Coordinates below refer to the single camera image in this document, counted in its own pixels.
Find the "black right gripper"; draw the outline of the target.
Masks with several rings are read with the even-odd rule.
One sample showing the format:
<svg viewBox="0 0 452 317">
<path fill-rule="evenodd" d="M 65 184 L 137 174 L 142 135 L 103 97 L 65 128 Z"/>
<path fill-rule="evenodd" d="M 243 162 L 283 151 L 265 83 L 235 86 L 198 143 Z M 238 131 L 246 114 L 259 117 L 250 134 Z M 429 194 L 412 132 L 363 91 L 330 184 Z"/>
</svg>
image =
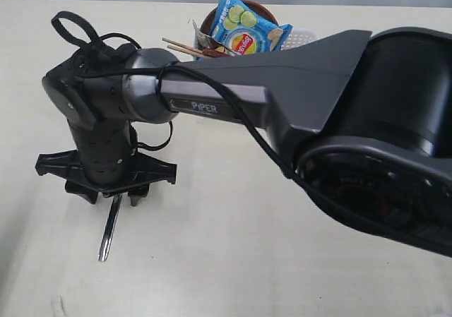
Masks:
<svg viewBox="0 0 452 317">
<path fill-rule="evenodd" d="M 40 176 L 53 174 L 85 189 L 66 189 L 90 204 L 97 202 L 98 192 L 128 192 L 130 204 L 136 207 L 146 198 L 151 183 L 176 183 L 176 165 L 137 152 L 129 158 L 112 161 L 82 161 L 77 150 L 39 155 L 35 169 Z"/>
</svg>

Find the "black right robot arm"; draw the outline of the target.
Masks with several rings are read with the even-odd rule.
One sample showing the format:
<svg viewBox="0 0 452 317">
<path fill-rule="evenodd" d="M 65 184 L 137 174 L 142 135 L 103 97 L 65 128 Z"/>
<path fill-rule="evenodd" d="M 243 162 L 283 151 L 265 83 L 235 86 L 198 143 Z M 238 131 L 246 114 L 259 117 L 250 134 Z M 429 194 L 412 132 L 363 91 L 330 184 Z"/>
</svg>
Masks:
<svg viewBox="0 0 452 317">
<path fill-rule="evenodd" d="M 180 62 L 134 41 L 79 42 L 42 85 L 75 150 L 38 174 L 94 203 L 177 167 L 148 155 L 133 122 L 179 113 L 246 126 L 316 206 L 357 231 L 451 255 L 451 36 L 424 28 L 347 30 L 294 49 Z"/>
</svg>

